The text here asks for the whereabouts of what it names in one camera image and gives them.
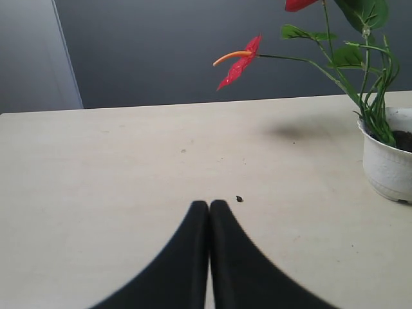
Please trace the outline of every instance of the plant pot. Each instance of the plant pot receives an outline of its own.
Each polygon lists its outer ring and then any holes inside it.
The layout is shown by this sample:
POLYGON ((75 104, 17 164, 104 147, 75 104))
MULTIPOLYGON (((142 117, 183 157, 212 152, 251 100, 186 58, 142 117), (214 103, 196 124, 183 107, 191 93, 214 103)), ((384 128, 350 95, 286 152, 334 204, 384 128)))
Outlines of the plant pot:
MULTIPOLYGON (((386 120, 393 131, 412 132, 412 108, 386 108, 386 120)), ((384 145, 364 134, 363 168, 372 187, 383 197, 412 203, 412 153, 384 145)))

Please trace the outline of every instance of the white table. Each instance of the white table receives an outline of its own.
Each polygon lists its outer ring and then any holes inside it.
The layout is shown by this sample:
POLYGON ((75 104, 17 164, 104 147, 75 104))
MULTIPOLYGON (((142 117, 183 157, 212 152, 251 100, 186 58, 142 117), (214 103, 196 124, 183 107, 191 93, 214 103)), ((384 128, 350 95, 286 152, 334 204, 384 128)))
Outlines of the white table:
POLYGON ((190 202, 216 198, 327 301, 409 308, 412 208, 365 180, 354 108, 333 96, 1 115, 0 308, 91 306, 157 255, 190 202))

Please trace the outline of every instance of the red flower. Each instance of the red flower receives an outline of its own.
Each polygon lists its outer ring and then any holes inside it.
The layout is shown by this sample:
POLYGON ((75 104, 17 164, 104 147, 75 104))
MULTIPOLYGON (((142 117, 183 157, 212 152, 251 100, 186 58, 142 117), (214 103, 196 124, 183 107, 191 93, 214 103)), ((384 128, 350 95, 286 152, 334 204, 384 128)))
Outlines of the red flower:
POLYGON ((240 60, 235 62, 229 70, 226 78, 220 83, 218 90, 224 86, 229 85, 240 77, 243 70, 252 62, 256 53, 258 52, 259 43, 262 40, 262 35, 253 38, 245 47, 245 50, 235 51, 234 53, 228 53, 223 57, 216 60, 213 66, 217 66, 219 63, 232 58, 232 57, 241 57, 240 60))
POLYGON ((316 1, 317 0, 286 0, 285 10, 288 12, 297 12, 316 1))

